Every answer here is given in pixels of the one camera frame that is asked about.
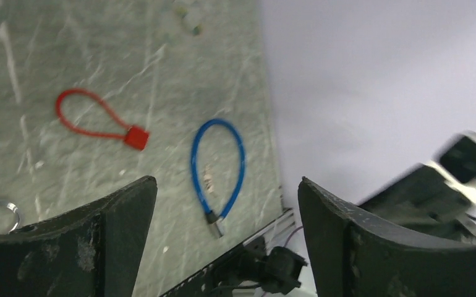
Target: marble tabletop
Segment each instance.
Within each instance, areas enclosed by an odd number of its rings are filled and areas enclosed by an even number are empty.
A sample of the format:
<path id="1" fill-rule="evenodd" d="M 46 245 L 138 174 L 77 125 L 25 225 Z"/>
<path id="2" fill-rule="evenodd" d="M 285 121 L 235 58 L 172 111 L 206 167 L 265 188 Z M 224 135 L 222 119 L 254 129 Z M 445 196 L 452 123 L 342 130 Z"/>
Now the marble tabletop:
<path id="1" fill-rule="evenodd" d="M 256 1 L 184 0 L 197 16 L 188 24 L 176 4 L 0 0 L 0 199 L 17 204 L 27 225 L 155 176 L 134 296 L 165 292 L 282 213 Z M 72 87 L 99 94 L 123 120 L 151 131 L 146 149 L 64 128 L 54 103 Z M 67 99 L 63 111 L 80 127 L 123 132 L 85 97 Z M 221 239 L 205 223 L 189 171 L 193 137 L 215 117 L 237 127 L 247 151 L 244 186 Z M 212 176 L 217 210 L 234 187 L 238 158 L 228 131 L 205 134 L 199 167 Z M 0 231 L 11 220 L 0 210 Z"/>

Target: white wall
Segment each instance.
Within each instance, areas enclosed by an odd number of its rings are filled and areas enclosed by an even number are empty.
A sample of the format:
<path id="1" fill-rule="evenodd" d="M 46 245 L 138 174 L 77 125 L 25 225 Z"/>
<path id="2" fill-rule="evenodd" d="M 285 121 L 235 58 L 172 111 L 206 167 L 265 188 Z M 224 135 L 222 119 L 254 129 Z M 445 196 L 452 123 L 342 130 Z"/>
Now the white wall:
<path id="1" fill-rule="evenodd" d="M 476 131 L 476 1 L 260 3 L 287 205 L 304 175 L 359 202 Z"/>

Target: red cable seal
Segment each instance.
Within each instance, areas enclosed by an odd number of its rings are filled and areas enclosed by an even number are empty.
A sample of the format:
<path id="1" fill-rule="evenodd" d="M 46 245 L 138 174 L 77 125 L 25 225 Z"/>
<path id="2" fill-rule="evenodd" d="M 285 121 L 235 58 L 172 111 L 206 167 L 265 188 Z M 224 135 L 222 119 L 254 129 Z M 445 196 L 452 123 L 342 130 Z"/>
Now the red cable seal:
<path id="1" fill-rule="evenodd" d="M 61 111 L 61 104 L 63 100 L 68 97 L 69 95 L 85 95 L 94 101 L 96 101 L 107 113 L 111 116 L 115 122 L 117 122 L 120 126 L 122 126 L 125 130 L 127 130 L 127 134 L 116 134 L 116 133 L 104 133 L 104 132 L 93 132 L 88 131 L 79 127 L 76 127 L 72 124 Z M 70 88 L 68 90 L 63 91 L 59 94 L 56 100 L 56 115 L 58 116 L 59 120 L 63 124 L 63 126 L 69 128 L 72 132 L 83 134 L 86 136 L 92 137 L 100 137 L 100 138 L 110 138 L 110 139 L 121 139 L 124 141 L 125 144 L 137 149 L 143 150 L 147 144 L 147 140 L 149 139 L 150 133 L 144 130 L 142 127 L 138 127 L 136 125 L 130 126 L 125 123 L 110 107 L 105 103 L 105 101 L 98 95 L 94 94 L 91 91 L 85 90 L 84 88 Z"/>

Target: keyring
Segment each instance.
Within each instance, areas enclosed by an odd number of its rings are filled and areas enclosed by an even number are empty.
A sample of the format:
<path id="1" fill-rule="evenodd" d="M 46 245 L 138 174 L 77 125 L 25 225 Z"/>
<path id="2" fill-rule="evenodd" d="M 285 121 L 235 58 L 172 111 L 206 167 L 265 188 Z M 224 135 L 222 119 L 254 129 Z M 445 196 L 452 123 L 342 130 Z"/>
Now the keyring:
<path id="1" fill-rule="evenodd" d="M 14 230 L 16 230 L 20 226 L 20 223 L 21 223 L 21 216 L 20 216 L 20 213 L 18 211 L 18 206 L 16 206 L 12 202 L 8 202 L 8 201 L 5 201 L 5 200 L 0 200 L 0 206 L 6 207 L 12 213 L 14 213 L 14 215 L 16 216 L 16 222 L 12 226 L 11 230 L 9 230 L 9 232 L 7 232 L 7 233 L 13 232 Z"/>

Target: blue loop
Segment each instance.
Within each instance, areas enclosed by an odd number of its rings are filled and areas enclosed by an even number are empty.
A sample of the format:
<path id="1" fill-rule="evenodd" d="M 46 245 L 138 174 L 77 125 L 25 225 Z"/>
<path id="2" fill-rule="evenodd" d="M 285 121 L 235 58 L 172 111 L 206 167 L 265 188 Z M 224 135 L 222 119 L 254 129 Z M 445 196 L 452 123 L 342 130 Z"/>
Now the blue loop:
<path id="1" fill-rule="evenodd" d="M 200 145 L 200 141 L 202 140 L 202 136 L 205 133 L 205 131 L 207 131 L 207 129 L 209 129 L 209 127 L 213 125 L 220 125 L 227 128 L 231 132 L 231 134 L 234 136 L 236 140 L 236 144 L 238 145 L 238 151 L 240 152 L 240 173 L 238 175 L 238 181 L 236 182 L 236 186 L 234 187 L 234 190 L 232 191 L 232 194 L 227 204 L 225 205 L 225 207 L 223 208 L 222 212 L 219 215 L 221 218 L 225 218 L 231 211 L 232 206 L 234 205 L 234 202 L 236 201 L 236 198 L 238 197 L 238 194 L 240 193 L 240 190 L 242 189 L 242 184 L 244 182 L 244 177 L 245 177 L 245 148 L 244 148 L 244 142 L 242 141 L 242 138 L 240 134 L 238 133 L 238 131 L 236 131 L 236 128 L 231 123 L 225 121 L 224 119 L 211 119 L 207 121 L 205 124 L 203 124 L 198 130 L 198 133 L 196 133 L 196 136 L 194 137 L 194 141 L 192 144 L 190 164 L 191 164 L 192 182 L 194 184 L 194 189 L 196 191 L 196 194 L 198 195 L 198 200 L 200 201 L 205 214 L 211 213 L 212 209 L 209 206 L 209 203 L 207 203 L 207 199 L 205 198 L 202 186 L 200 184 L 200 179 L 198 178 L 198 166 L 197 166 L 198 146 Z"/>

